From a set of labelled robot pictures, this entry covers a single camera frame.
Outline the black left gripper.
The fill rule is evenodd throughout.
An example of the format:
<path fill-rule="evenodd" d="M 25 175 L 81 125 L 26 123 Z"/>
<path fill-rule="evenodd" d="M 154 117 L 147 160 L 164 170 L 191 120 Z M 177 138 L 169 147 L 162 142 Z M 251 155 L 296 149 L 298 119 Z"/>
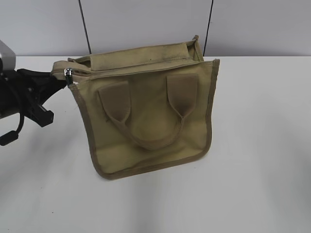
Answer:
<path fill-rule="evenodd" d="M 41 90 L 60 90 L 67 86 L 66 81 L 58 80 L 49 72 L 27 69 L 4 70 L 0 72 L 0 113 L 15 114 L 19 111 L 19 101 L 28 105 L 26 93 L 38 103 L 29 107 L 29 119 L 40 127 L 53 123 L 53 112 L 41 104 Z"/>

